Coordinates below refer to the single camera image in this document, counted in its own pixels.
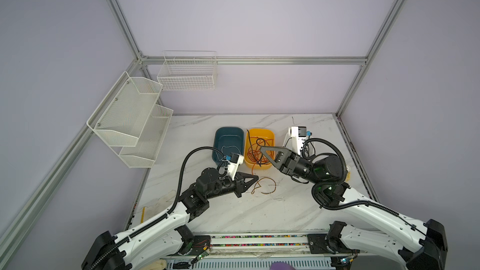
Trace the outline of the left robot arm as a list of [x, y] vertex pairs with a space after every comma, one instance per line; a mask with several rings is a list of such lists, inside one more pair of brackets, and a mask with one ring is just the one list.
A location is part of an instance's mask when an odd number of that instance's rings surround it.
[[194, 235], [188, 223], [200, 217], [209, 207], [211, 198], [234, 194], [240, 198], [255, 185], [259, 177], [238, 171], [240, 156], [223, 157], [227, 170], [204, 169], [196, 182], [183, 191], [186, 165], [192, 155], [206, 147], [198, 147], [182, 162], [176, 195], [172, 205], [147, 221], [123, 232], [106, 231], [93, 242], [84, 261], [83, 270], [140, 270], [166, 256], [189, 253]]

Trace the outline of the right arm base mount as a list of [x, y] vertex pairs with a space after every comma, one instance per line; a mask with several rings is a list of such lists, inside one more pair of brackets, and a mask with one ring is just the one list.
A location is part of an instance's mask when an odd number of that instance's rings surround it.
[[347, 247], [342, 241], [341, 236], [345, 222], [335, 221], [329, 226], [327, 233], [308, 234], [307, 244], [311, 254], [358, 254], [357, 249]]

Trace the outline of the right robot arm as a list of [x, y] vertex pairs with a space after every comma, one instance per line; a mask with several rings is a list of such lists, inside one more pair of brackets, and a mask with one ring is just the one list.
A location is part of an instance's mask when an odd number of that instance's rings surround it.
[[375, 227], [375, 232], [358, 229], [344, 221], [335, 221], [325, 237], [326, 249], [366, 251], [398, 262], [409, 270], [443, 270], [448, 243], [445, 227], [438, 221], [426, 222], [408, 217], [361, 194], [346, 183], [347, 164], [341, 151], [331, 142], [312, 138], [304, 142], [321, 143], [331, 149], [317, 156], [296, 153], [287, 147], [262, 146], [269, 162], [292, 180], [312, 183], [311, 196], [321, 209], [343, 211]]

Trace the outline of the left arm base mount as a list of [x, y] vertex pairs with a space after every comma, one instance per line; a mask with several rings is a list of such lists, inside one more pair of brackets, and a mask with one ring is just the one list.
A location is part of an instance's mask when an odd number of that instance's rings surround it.
[[174, 228], [160, 241], [165, 256], [198, 255], [204, 248], [211, 246], [210, 235], [195, 234], [187, 225]]

